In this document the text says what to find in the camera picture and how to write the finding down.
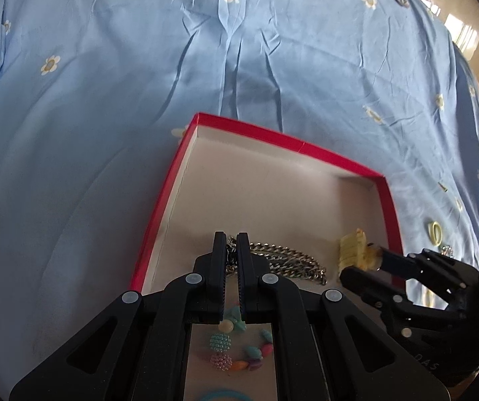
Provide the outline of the light blue floral bedsheet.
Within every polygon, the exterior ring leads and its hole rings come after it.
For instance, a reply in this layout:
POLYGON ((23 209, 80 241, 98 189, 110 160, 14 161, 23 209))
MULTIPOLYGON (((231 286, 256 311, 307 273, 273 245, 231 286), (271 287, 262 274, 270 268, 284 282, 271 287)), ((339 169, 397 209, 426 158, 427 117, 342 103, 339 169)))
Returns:
POLYGON ((128 285, 198 112, 384 175, 479 266, 479 95, 422 0, 0 0, 0 396, 128 285))

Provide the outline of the red shallow cardboard box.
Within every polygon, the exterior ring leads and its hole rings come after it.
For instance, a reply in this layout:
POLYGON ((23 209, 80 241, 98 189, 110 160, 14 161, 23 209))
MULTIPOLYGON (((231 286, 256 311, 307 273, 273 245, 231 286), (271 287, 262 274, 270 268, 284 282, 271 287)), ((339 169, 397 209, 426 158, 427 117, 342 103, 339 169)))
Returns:
POLYGON ((136 400, 404 400, 423 372, 338 284, 339 241, 363 229, 402 242, 386 179, 299 139, 197 114, 172 161, 131 279, 143 340, 136 400), (194 322, 194 272, 227 236, 218 324, 194 322), (247 324, 238 299, 237 235, 267 259, 279 313, 247 324))

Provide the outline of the yellow hair claw clip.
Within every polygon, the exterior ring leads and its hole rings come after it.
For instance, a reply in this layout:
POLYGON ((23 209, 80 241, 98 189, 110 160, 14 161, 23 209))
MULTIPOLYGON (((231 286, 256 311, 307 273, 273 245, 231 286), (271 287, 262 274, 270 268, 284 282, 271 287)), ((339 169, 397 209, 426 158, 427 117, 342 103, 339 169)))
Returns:
POLYGON ((365 231, 360 228, 340 239, 339 275, 348 267, 356 267, 366 272, 377 271, 381 267, 382 259, 382 248, 371 244, 365 231))

